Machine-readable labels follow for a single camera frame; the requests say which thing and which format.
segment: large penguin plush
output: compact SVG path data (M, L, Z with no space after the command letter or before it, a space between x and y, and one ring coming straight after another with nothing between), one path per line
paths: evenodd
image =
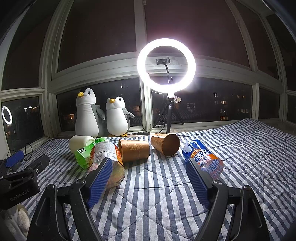
M78 136L93 138L104 135L104 111L96 105L96 96L91 88L81 89L76 98L77 112L74 117L75 132Z
M116 99L108 98L106 110L108 132L114 136L125 135L130 128L129 118L135 116L127 111L123 98L120 96Z

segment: dark window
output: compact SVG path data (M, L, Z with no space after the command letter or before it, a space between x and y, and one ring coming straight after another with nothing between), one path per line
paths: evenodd
M243 4L233 1L247 26L255 50L258 69L278 79L276 60L260 18Z
M133 51L136 51L133 0L75 0L62 37L58 70Z
M146 2L148 42L159 38L172 38L185 44L193 54L249 66L242 35L225 1ZM154 52L175 52L175 49L159 47Z
M3 126L8 147L11 150L19 150L27 143L32 143L44 136L38 97L30 97L2 102L2 108L6 106L12 116L11 122L9 112L4 109Z
M288 95L287 120L296 123L296 96Z
M96 105L106 112L106 100L122 96L126 109L135 115L130 118L131 126L142 126L141 95L139 78L117 80L90 86L96 95ZM76 97L79 89L57 95L59 120L62 131L74 131L74 114L76 113Z
M279 94L260 88L259 119L279 117Z
M173 83L181 77L171 76ZM164 76L151 77L159 84L167 84ZM167 94L152 90L153 119L162 111ZM196 77L185 89L175 93L181 98L175 104L186 123L203 121L230 121L251 117L252 86L232 81ZM172 114L172 123L180 123Z
M38 87L45 34L59 0L38 0L22 19L7 54L2 90Z
M296 91L296 43L278 16L273 14L266 18L281 49L286 69L288 90Z

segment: quilted fabric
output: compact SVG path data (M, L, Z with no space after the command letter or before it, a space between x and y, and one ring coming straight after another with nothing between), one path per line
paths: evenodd
M186 175L181 151L190 139L200 139L223 160L221 179L233 187L250 185L262 207L271 240L280 240L296 217L296 137L245 119L219 128L178 133L178 153L167 158L151 147L148 160L127 163L119 187L103 192L91 210L103 240L194 240L207 209L202 206ZM150 136L124 138L150 141ZM109 138L114 144L119 138ZM86 175L68 147L69 140L52 140L34 151L50 158L39 174L44 190L50 183L70 185ZM23 202L32 217L42 191ZM228 206L219 240L225 240L232 213ZM73 240L79 240L70 206L66 206Z

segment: blue and orange package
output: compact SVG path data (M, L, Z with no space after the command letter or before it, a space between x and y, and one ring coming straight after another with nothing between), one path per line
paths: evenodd
M186 142L182 153L185 160L194 158L200 168L207 171L214 180L217 179L223 171L222 160L210 152L200 140Z

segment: glowing ring light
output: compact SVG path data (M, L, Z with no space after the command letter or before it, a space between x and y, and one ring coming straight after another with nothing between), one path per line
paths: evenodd
M188 70L184 78L181 79L180 82L175 84L169 84L169 85L160 85L155 83L153 80L151 80L148 73L146 72L145 61L148 54L153 49L160 46L171 46L180 50L184 54L187 60ZM195 65L193 54L191 53L189 48L187 48L184 44L174 39L157 39L148 43L141 50L137 60L137 69L138 69L138 73L140 75L141 80L144 82L144 84L146 84L151 89L154 89L158 92L163 92L163 93L174 93L174 92L183 90L192 82L195 75L196 65Z
M8 114L9 114L9 117L10 117L10 121L9 121L9 122L6 120L6 118L5 118L5 116L4 116L4 109L6 109L6 110L8 111ZM5 121L8 125L11 125L11 124L12 124L12 115L11 115L11 112L10 112L10 110L8 109L7 106L3 106L3 107L2 107L2 117L3 117L4 121Z

